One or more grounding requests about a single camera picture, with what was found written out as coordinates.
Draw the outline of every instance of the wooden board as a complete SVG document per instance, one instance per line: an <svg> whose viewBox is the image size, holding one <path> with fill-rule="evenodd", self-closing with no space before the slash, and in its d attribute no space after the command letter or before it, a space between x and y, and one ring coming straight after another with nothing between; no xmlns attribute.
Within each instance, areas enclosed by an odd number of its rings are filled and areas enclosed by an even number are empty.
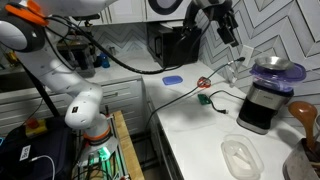
<svg viewBox="0 0 320 180"><path fill-rule="evenodd" d="M134 150L122 113L121 111L117 111L113 115L119 135L120 145L130 177L132 180L144 180L136 151Z"/></svg>

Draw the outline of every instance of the white countertop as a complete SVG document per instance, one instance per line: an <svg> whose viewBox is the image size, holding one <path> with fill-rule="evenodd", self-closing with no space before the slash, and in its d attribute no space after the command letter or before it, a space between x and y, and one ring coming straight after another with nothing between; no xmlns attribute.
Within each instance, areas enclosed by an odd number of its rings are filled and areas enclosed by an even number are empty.
<svg viewBox="0 0 320 180"><path fill-rule="evenodd" d="M144 51L118 57L128 65L141 70L160 69L160 66L153 62L150 54ZM110 62L110 64L111 68L108 69L97 68L95 77L88 80L95 83L112 84L141 77L139 74L115 65L114 62ZM142 77L152 103L157 108L189 92L196 86L196 82L201 76L208 76L211 73L210 68L197 62L185 65L175 71ZM165 86L162 78L169 75L180 75L183 82ZM213 86L202 90L201 93L209 95L217 90L226 90L234 95L245 97L245 94L239 89L230 88L221 76L216 74L211 80ZM0 100L9 96L33 94L36 93L36 89L12 93L1 93ZM279 120L272 121L272 128L267 135L252 133L236 123L242 105L241 100L224 93L216 94L212 98L215 106L218 109L229 110L229 114L224 115L214 111L210 105L201 106L197 93L199 91L157 112L184 179L235 179L227 169L220 148L223 137L227 134L242 134L252 141L264 163L261 180L283 179L283 162L292 147L302 138L302 135Z"/></svg>

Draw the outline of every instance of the purple lid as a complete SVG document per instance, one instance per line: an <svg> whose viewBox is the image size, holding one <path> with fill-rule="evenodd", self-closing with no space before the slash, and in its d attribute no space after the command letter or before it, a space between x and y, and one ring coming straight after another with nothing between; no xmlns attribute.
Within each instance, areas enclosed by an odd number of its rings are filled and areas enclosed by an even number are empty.
<svg viewBox="0 0 320 180"><path fill-rule="evenodd" d="M299 82L306 78L306 69L300 64L294 63L288 70L270 70L254 64L250 73L265 79L273 79L285 82Z"/></svg>

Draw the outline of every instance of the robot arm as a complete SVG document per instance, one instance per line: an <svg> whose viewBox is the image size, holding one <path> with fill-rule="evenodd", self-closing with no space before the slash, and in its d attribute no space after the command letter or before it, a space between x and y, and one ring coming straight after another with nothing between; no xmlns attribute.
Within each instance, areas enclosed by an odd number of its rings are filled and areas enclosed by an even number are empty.
<svg viewBox="0 0 320 180"><path fill-rule="evenodd" d="M218 22L217 32L225 44L231 44L232 47L239 45L233 33L233 29L237 28L238 24L234 17L232 0L193 0L188 6L183 22L185 35L190 34L196 26L195 18L200 9L209 21Z"/></svg>
<svg viewBox="0 0 320 180"><path fill-rule="evenodd" d="M43 84L56 93L67 93L74 98L69 106L66 122L75 129L86 129L90 137L100 136L107 125L100 117L101 87L87 82L76 72L69 70L57 54L56 45L60 37L45 30L45 25L35 23L32 14L48 17L86 16L100 12L116 0L15 0L0 12L0 42L16 51L21 62ZM9 11L9 6L23 15ZM184 21L185 32L195 26L197 12L202 9L210 21L220 25L218 33L225 43L237 45L232 30L237 27L232 12L231 0L193 0ZM67 27L47 22L50 29L64 36Z"/></svg>

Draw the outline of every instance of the plastic lid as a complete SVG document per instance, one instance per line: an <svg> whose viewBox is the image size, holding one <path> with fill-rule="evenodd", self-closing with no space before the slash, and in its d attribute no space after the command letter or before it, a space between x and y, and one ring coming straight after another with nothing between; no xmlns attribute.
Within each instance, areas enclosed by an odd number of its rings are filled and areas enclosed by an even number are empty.
<svg viewBox="0 0 320 180"><path fill-rule="evenodd" d="M270 70L254 64L250 73L265 79L274 79L285 82L303 81L307 74L306 69L300 64L294 63L294 67L288 70Z"/></svg>
<svg viewBox="0 0 320 180"><path fill-rule="evenodd" d="M162 78L162 81L165 85L178 84L183 81L181 76L167 76Z"/></svg>

